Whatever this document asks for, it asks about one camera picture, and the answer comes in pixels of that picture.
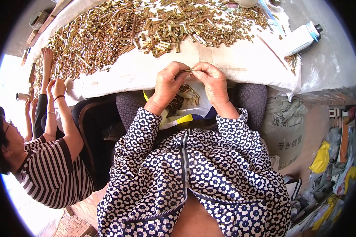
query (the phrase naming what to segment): brown striped shirt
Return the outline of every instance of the brown striped shirt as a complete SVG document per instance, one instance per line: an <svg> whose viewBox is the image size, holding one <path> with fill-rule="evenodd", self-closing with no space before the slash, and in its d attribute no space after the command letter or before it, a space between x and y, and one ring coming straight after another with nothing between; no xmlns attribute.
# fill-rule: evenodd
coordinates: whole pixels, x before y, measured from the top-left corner
<svg viewBox="0 0 356 237"><path fill-rule="evenodd" d="M43 136L25 143L28 156L14 174L34 200L50 208L71 206L90 196L91 177L78 156L71 161L63 138L46 142Z"/></svg>

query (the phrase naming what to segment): hand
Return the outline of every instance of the hand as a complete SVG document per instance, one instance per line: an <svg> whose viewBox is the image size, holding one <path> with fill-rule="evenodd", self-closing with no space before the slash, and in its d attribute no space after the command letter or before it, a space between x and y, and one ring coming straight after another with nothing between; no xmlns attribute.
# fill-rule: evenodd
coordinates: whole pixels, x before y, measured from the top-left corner
<svg viewBox="0 0 356 237"><path fill-rule="evenodd" d="M55 82L56 82L56 80L51 80L49 82L49 84L47 85L46 92L47 92L48 97L53 96L52 95L52 87L54 86Z"/></svg>
<svg viewBox="0 0 356 237"><path fill-rule="evenodd" d="M53 61L53 51L50 48L42 48L41 55L42 55L42 59L44 61L44 65L45 64L51 65L51 63Z"/></svg>
<svg viewBox="0 0 356 237"><path fill-rule="evenodd" d="M25 114L29 114L29 111L30 111L30 100L27 99L25 101Z"/></svg>
<svg viewBox="0 0 356 237"><path fill-rule="evenodd" d="M190 76L203 82L208 100L215 109L228 104L227 78L214 65L197 63Z"/></svg>
<svg viewBox="0 0 356 237"><path fill-rule="evenodd" d="M237 119L240 115L229 101L227 78L223 72L209 63L197 63L190 75L203 82L208 101L219 116L227 119Z"/></svg>
<svg viewBox="0 0 356 237"><path fill-rule="evenodd" d="M179 88L184 82L185 78L190 74L189 72L180 73L181 70L187 70L190 67L179 62L171 62L161 72L157 74L156 90L153 96L145 105L145 109L156 115L160 115L162 111L169 105L169 103L176 96Z"/></svg>
<svg viewBox="0 0 356 237"><path fill-rule="evenodd" d="M38 99L34 99L34 100L30 103L30 111L31 111L31 114L32 114L32 115L36 114L37 103L38 103Z"/></svg>
<svg viewBox="0 0 356 237"><path fill-rule="evenodd" d="M52 95L53 97L64 95L66 92L66 85L62 79L56 79L54 85L52 86Z"/></svg>

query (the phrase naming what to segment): metal tube pile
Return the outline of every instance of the metal tube pile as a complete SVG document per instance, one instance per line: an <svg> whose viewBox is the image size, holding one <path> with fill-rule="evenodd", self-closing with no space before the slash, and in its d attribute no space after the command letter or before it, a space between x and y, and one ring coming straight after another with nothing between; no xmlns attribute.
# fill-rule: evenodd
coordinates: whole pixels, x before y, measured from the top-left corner
<svg viewBox="0 0 356 237"><path fill-rule="evenodd" d="M72 80L80 73L93 74L113 65L120 55L135 48L159 57L190 39L208 47L252 41L252 24L266 29L267 20L258 7L227 11L228 1L219 0L107 0L60 28L49 40L54 52L51 77ZM174 7L167 11L164 7ZM225 19L218 19L224 11ZM42 59L35 69L35 96L42 80Z"/></svg>

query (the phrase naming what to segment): metal cylinder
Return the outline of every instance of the metal cylinder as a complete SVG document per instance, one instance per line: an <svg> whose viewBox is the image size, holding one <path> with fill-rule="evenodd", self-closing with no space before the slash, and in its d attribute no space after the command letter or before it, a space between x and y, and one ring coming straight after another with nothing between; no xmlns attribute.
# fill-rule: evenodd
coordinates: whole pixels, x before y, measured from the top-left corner
<svg viewBox="0 0 356 237"><path fill-rule="evenodd" d="M16 100L17 101L26 101L29 98L30 98L29 94L16 93Z"/></svg>

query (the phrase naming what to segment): navy floral print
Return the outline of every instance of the navy floral print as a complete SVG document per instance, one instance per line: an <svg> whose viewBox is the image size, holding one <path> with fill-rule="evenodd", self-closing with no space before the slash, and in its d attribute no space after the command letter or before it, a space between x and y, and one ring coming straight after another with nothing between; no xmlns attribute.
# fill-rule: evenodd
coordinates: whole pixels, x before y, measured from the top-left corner
<svg viewBox="0 0 356 237"><path fill-rule="evenodd" d="M161 116L139 108L115 145L107 192L98 204L102 236L169 236L190 190L225 236L285 236L290 203L260 134L217 116L218 132L187 129L152 150Z"/></svg>

